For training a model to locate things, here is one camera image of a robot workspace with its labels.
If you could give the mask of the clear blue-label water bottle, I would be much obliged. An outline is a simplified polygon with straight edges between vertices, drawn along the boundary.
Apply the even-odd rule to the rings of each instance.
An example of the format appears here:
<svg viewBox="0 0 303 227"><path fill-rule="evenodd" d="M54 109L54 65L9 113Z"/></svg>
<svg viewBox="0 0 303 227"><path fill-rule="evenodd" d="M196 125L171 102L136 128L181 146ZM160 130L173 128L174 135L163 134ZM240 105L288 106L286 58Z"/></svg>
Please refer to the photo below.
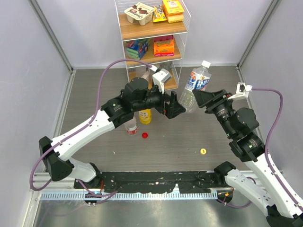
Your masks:
<svg viewBox="0 0 303 227"><path fill-rule="evenodd" d="M179 103L185 107L186 113L192 113L197 108L197 102L194 97L193 90L197 89L203 91L206 89L212 76L208 69L209 68L202 66L192 69L179 99Z"/></svg>

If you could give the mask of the yellow honey pomelo drink bottle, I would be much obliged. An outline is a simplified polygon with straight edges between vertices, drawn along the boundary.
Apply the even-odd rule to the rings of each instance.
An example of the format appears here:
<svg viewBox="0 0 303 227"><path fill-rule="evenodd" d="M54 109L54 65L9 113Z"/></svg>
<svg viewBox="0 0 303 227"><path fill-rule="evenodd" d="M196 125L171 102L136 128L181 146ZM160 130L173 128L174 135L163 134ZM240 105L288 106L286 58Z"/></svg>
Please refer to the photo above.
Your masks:
<svg viewBox="0 0 303 227"><path fill-rule="evenodd" d="M142 124L150 124L152 121L152 113L151 109L145 109L139 111L139 120Z"/></svg>

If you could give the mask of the white blue bottle cap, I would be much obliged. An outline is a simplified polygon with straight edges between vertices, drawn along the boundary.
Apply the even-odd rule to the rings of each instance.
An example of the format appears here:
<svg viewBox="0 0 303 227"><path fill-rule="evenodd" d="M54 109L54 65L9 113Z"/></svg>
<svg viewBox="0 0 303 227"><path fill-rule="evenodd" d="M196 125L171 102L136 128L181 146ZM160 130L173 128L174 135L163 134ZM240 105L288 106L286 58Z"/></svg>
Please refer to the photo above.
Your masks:
<svg viewBox="0 0 303 227"><path fill-rule="evenodd" d="M205 67L205 68L209 68L211 66L211 63L208 62L208 61L203 60L202 63L201 63L201 66Z"/></svg>

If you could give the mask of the red bottle cap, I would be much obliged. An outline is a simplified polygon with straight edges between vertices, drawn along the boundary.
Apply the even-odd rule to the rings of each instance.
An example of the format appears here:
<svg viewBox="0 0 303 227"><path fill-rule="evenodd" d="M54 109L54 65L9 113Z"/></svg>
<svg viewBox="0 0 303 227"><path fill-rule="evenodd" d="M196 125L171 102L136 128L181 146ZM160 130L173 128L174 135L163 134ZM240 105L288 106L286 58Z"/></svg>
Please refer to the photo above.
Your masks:
<svg viewBox="0 0 303 227"><path fill-rule="evenodd" d="M142 133L142 137L143 137L144 139L148 138L148 133L146 133L146 132Z"/></svg>

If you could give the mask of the clear red-label water bottle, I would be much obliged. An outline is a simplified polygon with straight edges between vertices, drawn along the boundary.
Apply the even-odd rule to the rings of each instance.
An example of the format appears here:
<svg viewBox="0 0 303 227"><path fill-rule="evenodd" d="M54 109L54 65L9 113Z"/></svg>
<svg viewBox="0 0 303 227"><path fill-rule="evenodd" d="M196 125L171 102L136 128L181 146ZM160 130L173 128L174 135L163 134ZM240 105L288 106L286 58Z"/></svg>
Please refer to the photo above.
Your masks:
<svg viewBox="0 0 303 227"><path fill-rule="evenodd" d="M138 131L137 121L135 117L124 123L124 126L128 135L135 135Z"/></svg>

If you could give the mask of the yellow bottle cap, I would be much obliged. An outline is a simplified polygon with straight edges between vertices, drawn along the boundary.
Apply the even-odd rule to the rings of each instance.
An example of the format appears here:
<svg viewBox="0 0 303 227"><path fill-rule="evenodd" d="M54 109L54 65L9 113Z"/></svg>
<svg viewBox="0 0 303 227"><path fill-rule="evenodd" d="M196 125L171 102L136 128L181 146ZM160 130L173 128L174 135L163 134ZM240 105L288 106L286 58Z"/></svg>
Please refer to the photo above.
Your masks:
<svg viewBox="0 0 303 227"><path fill-rule="evenodd" d="M200 149L200 154L205 155L206 154L206 149L204 149L204 148Z"/></svg>

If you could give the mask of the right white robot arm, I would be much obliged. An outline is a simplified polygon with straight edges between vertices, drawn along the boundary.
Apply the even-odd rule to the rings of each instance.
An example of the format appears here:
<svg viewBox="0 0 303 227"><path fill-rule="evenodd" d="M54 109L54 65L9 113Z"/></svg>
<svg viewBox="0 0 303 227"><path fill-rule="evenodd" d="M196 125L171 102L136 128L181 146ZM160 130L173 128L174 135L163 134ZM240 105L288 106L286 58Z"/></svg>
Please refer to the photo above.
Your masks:
<svg viewBox="0 0 303 227"><path fill-rule="evenodd" d="M303 200L290 187L268 152L268 143L254 132L259 122L250 108L234 110L236 99L246 98L251 87L238 88L235 95L224 89L217 92L193 90L197 105L205 113L214 114L227 137L233 154L258 178L262 188L247 179L231 163L215 168L214 182L220 187L229 185L238 190L266 216L272 227L301 227Z"/></svg>

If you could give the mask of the white red small box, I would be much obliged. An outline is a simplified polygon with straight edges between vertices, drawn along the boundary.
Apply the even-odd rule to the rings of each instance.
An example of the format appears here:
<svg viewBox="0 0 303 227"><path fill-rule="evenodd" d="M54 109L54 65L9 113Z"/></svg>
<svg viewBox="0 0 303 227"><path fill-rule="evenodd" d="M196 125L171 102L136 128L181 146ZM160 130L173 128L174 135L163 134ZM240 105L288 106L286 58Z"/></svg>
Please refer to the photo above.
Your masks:
<svg viewBox="0 0 303 227"><path fill-rule="evenodd" d="M146 81L150 82L150 72L145 71L141 78L145 79Z"/></svg>

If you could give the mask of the clear glass jar on shelf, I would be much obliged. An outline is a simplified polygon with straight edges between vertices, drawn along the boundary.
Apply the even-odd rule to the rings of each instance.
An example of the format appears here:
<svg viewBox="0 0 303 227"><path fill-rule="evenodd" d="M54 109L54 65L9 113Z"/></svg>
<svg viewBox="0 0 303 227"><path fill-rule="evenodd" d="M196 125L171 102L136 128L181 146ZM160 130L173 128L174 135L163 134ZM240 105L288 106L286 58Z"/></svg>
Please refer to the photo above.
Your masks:
<svg viewBox="0 0 303 227"><path fill-rule="evenodd" d="M165 70L167 70L167 71L170 71L170 70L172 69L172 61L162 62L162 63L160 64L160 66L161 66L163 69L165 69Z"/></svg>

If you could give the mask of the orange snack box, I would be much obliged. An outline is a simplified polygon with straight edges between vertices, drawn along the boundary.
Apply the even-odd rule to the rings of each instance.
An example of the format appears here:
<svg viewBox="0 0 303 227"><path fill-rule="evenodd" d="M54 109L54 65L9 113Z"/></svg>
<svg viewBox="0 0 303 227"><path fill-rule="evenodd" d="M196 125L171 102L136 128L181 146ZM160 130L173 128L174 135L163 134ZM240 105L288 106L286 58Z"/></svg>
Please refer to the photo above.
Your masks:
<svg viewBox="0 0 303 227"><path fill-rule="evenodd" d="M153 53L154 56L174 56L174 36L158 36L154 38Z"/></svg>

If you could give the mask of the blue green box stack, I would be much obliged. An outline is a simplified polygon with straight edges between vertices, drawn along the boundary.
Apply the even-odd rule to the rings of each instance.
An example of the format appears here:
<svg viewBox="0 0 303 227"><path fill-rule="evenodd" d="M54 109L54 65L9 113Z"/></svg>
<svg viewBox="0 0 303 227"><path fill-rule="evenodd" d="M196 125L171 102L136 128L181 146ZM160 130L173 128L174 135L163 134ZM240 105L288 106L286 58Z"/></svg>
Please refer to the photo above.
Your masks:
<svg viewBox="0 0 303 227"><path fill-rule="evenodd" d="M150 39L137 39L126 42L125 54L128 58L141 60L149 49Z"/></svg>

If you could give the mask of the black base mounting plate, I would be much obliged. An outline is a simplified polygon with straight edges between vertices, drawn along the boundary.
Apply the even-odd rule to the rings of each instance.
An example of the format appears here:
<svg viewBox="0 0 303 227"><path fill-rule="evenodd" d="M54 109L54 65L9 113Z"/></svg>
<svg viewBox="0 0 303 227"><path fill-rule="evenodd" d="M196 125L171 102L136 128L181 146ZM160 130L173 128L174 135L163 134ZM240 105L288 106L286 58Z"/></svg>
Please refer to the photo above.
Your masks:
<svg viewBox="0 0 303 227"><path fill-rule="evenodd" d="M211 188L229 187L223 177L214 172L103 172L95 186L85 183L89 189L104 189L111 193L172 193L177 186L180 193L209 192Z"/></svg>

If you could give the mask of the yellow sponge pack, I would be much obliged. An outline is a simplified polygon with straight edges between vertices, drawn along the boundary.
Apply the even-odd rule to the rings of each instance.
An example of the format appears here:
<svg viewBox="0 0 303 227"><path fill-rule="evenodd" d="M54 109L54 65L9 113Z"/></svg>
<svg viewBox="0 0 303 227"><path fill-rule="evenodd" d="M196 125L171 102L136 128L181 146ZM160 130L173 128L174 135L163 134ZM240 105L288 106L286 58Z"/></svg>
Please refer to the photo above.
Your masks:
<svg viewBox="0 0 303 227"><path fill-rule="evenodd" d="M184 9L179 0L163 0L163 10L168 23L181 22L184 19Z"/></svg>

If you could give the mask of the yellow M&M candy bag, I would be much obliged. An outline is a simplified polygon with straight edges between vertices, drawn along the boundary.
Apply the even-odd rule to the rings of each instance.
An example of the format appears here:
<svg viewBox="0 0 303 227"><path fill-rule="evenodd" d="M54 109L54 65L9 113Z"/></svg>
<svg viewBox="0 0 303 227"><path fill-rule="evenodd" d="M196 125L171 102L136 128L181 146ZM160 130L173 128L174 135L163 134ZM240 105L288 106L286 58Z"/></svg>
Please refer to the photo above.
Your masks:
<svg viewBox="0 0 303 227"><path fill-rule="evenodd" d="M163 11L161 5L156 5L153 8L154 8L154 12L153 12L153 16L152 16L153 23L167 21L167 18L164 14L164 11Z"/></svg>

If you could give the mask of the chocolate pudding cup pack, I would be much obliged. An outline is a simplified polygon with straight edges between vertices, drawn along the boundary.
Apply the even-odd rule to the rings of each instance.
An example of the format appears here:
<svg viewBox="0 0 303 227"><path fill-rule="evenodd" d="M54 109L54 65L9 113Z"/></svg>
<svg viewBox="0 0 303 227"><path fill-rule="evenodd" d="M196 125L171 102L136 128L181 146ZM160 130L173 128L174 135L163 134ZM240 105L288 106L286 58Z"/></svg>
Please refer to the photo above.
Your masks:
<svg viewBox="0 0 303 227"><path fill-rule="evenodd" d="M154 8L138 2L124 10L129 23L137 21L141 26L146 25L152 20Z"/></svg>

